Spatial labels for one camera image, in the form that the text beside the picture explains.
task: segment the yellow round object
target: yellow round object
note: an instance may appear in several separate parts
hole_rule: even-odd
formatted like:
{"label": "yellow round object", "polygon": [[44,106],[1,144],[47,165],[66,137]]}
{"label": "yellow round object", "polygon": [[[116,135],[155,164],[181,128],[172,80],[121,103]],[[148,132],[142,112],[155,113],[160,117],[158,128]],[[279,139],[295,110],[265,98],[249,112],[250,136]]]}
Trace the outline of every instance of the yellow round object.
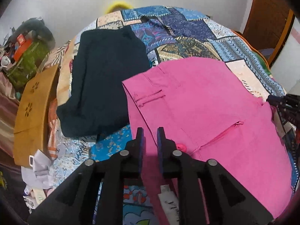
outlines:
{"label": "yellow round object", "polygon": [[122,9],[132,9],[132,8],[133,8],[133,6],[131,6],[130,4],[128,4],[126,2],[115,1],[112,5],[110,5],[108,7],[108,9],[106,9],[105,14],[112,13],[112,12],[122,10]]}

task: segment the patchwork bedspread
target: patchwork bedspread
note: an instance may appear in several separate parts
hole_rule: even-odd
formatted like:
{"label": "patchwork bedspread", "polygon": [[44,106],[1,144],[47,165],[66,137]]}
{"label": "patchwork bedspread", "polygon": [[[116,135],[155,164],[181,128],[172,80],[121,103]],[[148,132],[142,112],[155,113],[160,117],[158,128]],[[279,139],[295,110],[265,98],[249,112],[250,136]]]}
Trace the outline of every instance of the patchwork bedspread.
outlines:
{"label": "patchwork bedspread", "polygon": [[[192,56],[214,58],[223,61],[244,87],[256,97],[266,100],[269,94],[276,96],[285,94],[282,86],[272,78],[266,61],[235,32],[198,11],[150,6],[116,11],[99,17],[71,40],[61,63],[57,87],[58,105],[64,104],[70,97],[71,82],[76,80],[72,78],[72,60],[77,54],[82,32],[92,29],[117,30],[123,26],[130,26],[135,35],[143,41],[152,67],[164,61]],[[282,131],[281,124],[278,123],[277,126],[283,137],[285,133]],[[293,138],[290,127],[288,128],[287,125],[285,127]],[[130,125],[124,126],[110,136],[70,138],[65,154],[53,163],[51,172],[55,176],[54,186],[57,187],[62,183],[84,160],[88,158],[96,161],[108,159],[122,150],[130,139],[132,139]],[[294,153],[290,153],[290,158],[293,164]],[[292,166],[294,168],[292,185],[294,186],[299,173],[294,164]],[[125,222],[124,224],[156,224],[157,221],[151,216],[151,204],[148,202],[147,205],[143,205],[142,201],[144,203],[147,201],[143,188],[128,189],[139,190],[137,199],[139,199],[140,207],[137,213],[124,213],[124,221],[126,221],[126,214],[140,219],[137,219],[136,223]],[[144,219],[148,222],[139,223],[143,220],[141,219],[143,212],[146,217],[149,216]]]}

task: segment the brown wooden door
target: brown wooden door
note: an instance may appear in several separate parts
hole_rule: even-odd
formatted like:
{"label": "brown wooden door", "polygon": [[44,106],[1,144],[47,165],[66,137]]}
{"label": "brown wooden door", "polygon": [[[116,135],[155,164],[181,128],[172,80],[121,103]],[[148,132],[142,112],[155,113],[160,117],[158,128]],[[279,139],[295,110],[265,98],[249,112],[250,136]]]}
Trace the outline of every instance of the brown wooden door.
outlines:
{"label": "brown wooden door", "polygon": [[275,48],[289,10],[286,0],[253,0],[243,37],[257,50]]}

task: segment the pink and white fabric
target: pink and white fabric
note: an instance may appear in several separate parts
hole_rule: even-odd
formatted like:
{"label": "pink and white fabric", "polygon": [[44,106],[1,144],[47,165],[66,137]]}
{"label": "pink and white fabric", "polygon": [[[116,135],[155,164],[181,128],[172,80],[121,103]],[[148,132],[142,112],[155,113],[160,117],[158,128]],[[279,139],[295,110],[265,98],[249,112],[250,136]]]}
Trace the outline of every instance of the pink and white fabric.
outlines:
{"label": "pink and white fabric", "polygon": [[194,159],[216,159],[274,217],[288,204],[291,165],[268,103],[254,97],[227,68],[210,58],[185,58],[123,81],[132,136],[144,129],[142,180],[161,225],[158,198],[168,181],[159,172],[157,128]]}

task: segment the silver screw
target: silver screw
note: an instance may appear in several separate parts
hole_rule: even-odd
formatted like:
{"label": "silver screw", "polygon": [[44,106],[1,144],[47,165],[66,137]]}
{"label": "silver screw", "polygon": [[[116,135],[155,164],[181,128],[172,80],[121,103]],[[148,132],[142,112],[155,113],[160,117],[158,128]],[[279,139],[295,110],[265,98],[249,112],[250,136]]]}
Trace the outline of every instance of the silver screw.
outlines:
{"label": "silver screw", "polygon": [[215,159],[209,159],[208,164],[211,166],[216,166],[218,164],[218,162]]}
{"label": "silver screw", "polygon": [[129,155],[129,151],[128,150],[122,150],[122,151],[120,151],[120,155],[121,156],[128,156]]}
{"label": "silver screw", "polygon": [[176,157],[179,157],[179,156],[182,155],[182,152],[180,150],[174,150],[173,155],[176,156]]}
{"label": "silver screw", "polygon": [[94,160],[93,160],[93,159],[88,159],[88,160],[86,160],[86,161],[84,162],[84,164],[85,164],[86,166],[91,166],[91,165],[94,164]]}

